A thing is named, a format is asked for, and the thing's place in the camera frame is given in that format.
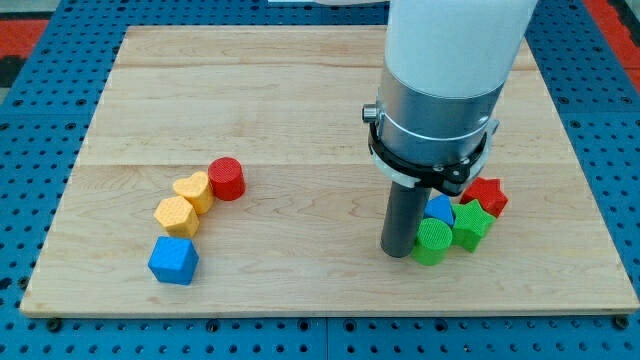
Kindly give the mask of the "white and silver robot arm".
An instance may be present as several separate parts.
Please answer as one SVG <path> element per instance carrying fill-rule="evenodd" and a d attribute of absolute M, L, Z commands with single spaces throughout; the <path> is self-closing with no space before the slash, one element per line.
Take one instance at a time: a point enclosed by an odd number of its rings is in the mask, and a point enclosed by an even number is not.
<path fill-rule="evenodd" d="M 381 83 L 362 115 L 376 166 L 456 196 L 478 176 L 492 113 L 536 0 L 393 0 Z"/>

